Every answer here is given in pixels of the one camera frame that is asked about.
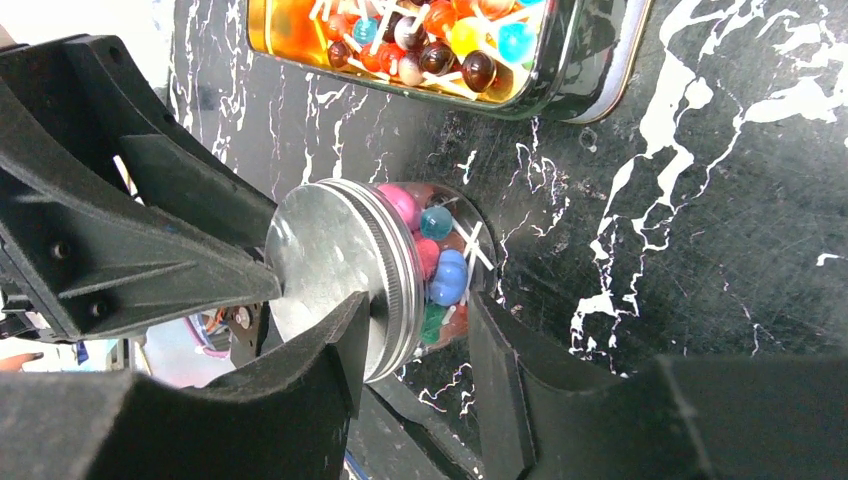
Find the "white round jar lid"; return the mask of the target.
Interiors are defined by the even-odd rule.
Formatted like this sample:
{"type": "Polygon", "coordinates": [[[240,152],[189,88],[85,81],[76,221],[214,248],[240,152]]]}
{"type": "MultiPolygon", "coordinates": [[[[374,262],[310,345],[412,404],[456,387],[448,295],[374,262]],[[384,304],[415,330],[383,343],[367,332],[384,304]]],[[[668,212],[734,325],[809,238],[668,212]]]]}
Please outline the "white round jar lid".
{"type": "Polygon", "coordinates": [[[370,308],[364,382],[411,359],[423,324],[423,270],[412,231],[387,193],[333,178],[294,188],[274,212],[264,256],[281,283],[270,308],[283,340],[363,291],[370,308]]]}

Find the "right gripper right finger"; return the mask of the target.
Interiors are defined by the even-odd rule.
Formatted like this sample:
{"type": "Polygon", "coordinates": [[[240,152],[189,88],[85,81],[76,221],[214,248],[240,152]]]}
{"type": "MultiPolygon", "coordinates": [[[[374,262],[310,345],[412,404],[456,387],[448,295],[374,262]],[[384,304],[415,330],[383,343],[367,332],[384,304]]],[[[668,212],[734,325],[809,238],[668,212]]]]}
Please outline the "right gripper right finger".
{"type": "Polygon", "coordinates": [[[486,295],[468,344],[490,479],[843,479],[843,356],[658,356],[630,378],[486,295]]]}

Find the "tin tray of lollipops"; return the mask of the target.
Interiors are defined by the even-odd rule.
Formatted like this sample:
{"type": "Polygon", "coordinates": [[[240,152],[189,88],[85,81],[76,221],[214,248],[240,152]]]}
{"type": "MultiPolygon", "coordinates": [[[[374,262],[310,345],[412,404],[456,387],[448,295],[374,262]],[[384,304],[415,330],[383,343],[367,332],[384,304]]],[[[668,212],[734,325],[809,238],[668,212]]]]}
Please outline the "tin tray of lollipops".
{"type": "Polygon", "coordinates": [[[252,49],[312,73],[501,119],[572,124],[619,101],[647,1],[263,1],[252,49]]]}

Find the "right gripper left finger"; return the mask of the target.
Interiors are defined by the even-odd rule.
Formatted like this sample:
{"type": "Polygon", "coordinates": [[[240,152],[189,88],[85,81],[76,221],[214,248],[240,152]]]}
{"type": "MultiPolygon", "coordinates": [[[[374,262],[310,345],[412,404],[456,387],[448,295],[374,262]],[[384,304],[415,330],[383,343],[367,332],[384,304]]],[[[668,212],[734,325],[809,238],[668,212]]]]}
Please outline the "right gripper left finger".
{"type": "Polygon", "coordinates": [[[337,479],[358,415],[369,296],[202,388],[147,375],[5,373],[5,479],[337,479]]]}

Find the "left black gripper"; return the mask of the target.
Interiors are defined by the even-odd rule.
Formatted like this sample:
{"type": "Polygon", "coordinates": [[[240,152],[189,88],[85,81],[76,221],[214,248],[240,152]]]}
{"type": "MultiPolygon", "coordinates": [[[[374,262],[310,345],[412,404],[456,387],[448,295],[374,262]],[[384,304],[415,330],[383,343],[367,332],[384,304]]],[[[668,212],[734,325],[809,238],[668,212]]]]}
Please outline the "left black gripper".
{"type": "Polygon", "coordinates": [[[1,52],[1,282],[39,339],[118,337],[281,292],[241,249],[265,244],[276,204],[205,149],[187,151],[114,35],[1,52]]]}

